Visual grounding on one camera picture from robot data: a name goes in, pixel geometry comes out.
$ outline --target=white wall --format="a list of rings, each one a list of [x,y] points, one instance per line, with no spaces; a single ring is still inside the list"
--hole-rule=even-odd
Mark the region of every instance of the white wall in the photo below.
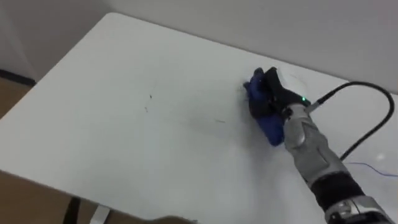
[[[395,0],[0,1],[39,76],[116,11],[398,92]]]
[[[12,22],[0,5],[0,69],[36,78],[35,71],[27,61],[22,44],[13,32]]]

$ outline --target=white object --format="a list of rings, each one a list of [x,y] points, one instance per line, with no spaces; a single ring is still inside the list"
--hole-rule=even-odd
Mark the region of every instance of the white object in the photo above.
[[[93,217],[90,220],[90,224],[104,224],[109,212],[109,208],[98,205]]]
[[[289,153],[248,113],[242,84],[259,66],[293,71],[310,99],[345,82],[108,14],[0,120],[0,169],[148,220],[323,223]],[[386,111],[376,91],[347,88],[313,118],[341,154]],[[389,122],[350,159],[396,170],[396,136]],[[396,219],[395,182],[362,171]]]

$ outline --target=blue object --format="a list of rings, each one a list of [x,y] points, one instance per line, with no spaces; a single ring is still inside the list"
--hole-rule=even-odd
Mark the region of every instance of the blue object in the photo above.
[[[259,75],[255,73],[250,82],[246,82],[243,85],[247,91],[249,103],[268,104],[267,93],[261,91],[261,79],[263,75],[265,74]],[[268,114],[254,119],[256,119],[271,145],[278,146],[284,141],[284,121],[278,114]]]

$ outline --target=black cable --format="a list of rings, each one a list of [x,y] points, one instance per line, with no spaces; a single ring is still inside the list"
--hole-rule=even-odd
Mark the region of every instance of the black cable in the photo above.
[[[364,136],[362,136],[360,139],[358,139],[350,148],[348,148],[343,153],[343,155],[341,155],[341,157],[340,157],[341,161],[345,160],[363,141],[365,141],[368,137],[370,137],[372,134],[374,134],[376,131],[378,131],[381,127],[383,127],[387,123],[387,121],[389,121],[390,118],[392,117],[392,114],[394,113],[394,108],[395,108],[394,100],[392,99],[391,94],[387,90],[379,87],[378,85],[375,85],[375,84],[372,84],[372,83],[367,83],[367,82],[348,82],[348,83],[344,83],[344,84],[340,85],[339,87],[335,88],[334,90],[332,90],[332,91],[328,92],[327,94],[325,94],[325,96],[319,98],[316,103],[318,103],[319,106],[320,106],[324,102],[326,102],[326,100],[331,98],[338,91],[346,88],[347,86],[353,86],[353,85],[362,85],[362,86],[367,86],[367,87],[373,88],[375,90],[379,90],[384,96],[387,97],[388,102],[390,104],[390,108],[389,108],[389,111],[388,111],[386,117],[384,117],[383,120],[381,120],[381,122],[378,125],[376,125],[374,128],[372,128],[366,134],[364,134]]]

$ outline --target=robotic arm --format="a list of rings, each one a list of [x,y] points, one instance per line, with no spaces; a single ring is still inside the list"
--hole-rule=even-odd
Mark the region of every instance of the robotic arm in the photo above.
[[[394,224],[379,204],[364,194],[329,148],[327,138],[310,117],[316,103],[311,105],[304,97],[285,89],[276,68],[265,73],[258,68],[244,87],[251,115],[272,145],[285,143],[328,224]]]

